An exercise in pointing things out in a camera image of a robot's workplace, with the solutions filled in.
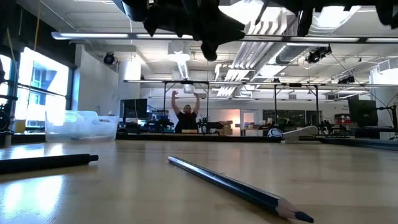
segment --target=plastic container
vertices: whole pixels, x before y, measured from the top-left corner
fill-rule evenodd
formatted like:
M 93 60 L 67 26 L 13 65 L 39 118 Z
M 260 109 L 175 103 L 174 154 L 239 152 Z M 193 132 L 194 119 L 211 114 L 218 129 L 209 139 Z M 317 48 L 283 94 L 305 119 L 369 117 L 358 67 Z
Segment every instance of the plastic container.
M 112 141 L 118 129 L 117 116 L 98 116 L 94 111 L 46 111 L 48 142 Z

